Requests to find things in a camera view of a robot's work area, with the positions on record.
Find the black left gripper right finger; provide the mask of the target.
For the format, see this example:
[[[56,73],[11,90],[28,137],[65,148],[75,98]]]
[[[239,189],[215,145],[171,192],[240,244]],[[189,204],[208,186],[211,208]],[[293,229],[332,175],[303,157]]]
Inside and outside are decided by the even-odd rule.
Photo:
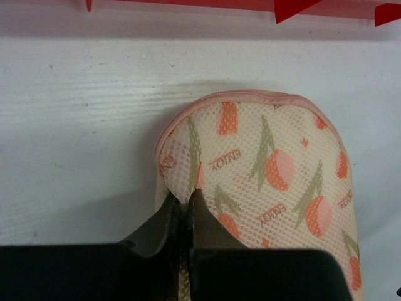
[[[345,276],[317,249],[251,249],[209,211],[200,189],[189,201],[187,266],[192,300],[344,300]]]

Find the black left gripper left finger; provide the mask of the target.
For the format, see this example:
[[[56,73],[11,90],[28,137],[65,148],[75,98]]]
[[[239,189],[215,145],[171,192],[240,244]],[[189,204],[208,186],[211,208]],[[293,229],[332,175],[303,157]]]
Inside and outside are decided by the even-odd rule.
[[[178,300],[180,204],[118,243],[1,247],[1,300]]]

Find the floral mesh laundry bag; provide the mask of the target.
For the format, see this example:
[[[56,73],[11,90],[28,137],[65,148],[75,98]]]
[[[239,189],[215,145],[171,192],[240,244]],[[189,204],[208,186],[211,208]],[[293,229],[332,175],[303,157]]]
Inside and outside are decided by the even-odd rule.
[[[196,189],[250,248],[318,248],[363,299],[350,162],[338,132],[308,99],[262,90],[219,92],[182,111],[155,150],[155,205]]]

